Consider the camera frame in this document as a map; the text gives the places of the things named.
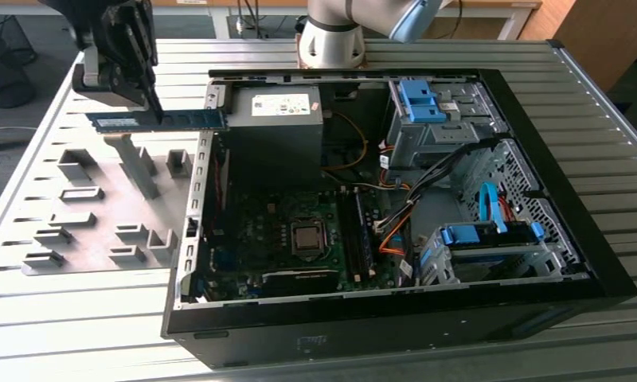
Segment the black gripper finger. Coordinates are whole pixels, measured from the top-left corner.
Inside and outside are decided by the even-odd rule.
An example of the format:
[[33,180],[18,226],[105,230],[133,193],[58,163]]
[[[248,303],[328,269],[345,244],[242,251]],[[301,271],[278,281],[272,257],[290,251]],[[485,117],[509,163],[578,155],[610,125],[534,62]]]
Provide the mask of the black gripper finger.
[[137,77],[137,90],[141,93],[142,111],[137,112],[141,126],[158,126],[162,123],[164,110],[154,90],[154,74],[144,71]]

